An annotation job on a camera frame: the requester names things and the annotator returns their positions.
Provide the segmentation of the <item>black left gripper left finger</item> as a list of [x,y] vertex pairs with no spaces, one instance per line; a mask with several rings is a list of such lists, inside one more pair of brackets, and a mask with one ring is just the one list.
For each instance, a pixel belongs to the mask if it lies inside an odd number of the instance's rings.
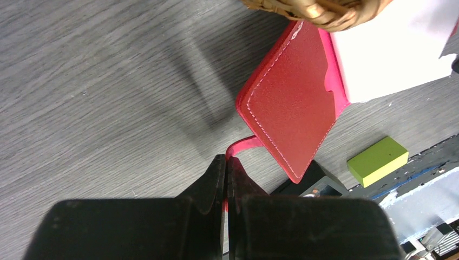
[[174,198],[56,203],[25,259],[222,259],[226,160]]

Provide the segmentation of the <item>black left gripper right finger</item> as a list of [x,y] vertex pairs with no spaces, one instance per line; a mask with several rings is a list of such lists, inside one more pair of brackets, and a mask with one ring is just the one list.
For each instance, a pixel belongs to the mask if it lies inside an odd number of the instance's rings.
[[365,199],[271,196],[227,161],[230,259],[401,259],[384,211]]

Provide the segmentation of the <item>red leather card holder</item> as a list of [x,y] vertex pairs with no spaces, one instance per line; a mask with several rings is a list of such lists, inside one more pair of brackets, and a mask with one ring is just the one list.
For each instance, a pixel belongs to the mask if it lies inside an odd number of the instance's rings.
[[226,157],[263,147],[299,183],[349,105],[450,76],[454,55],[442,52],[457,26],[458,1],[391,1],[374,19],[338,32],[290,20],[237,96],[253,134]]

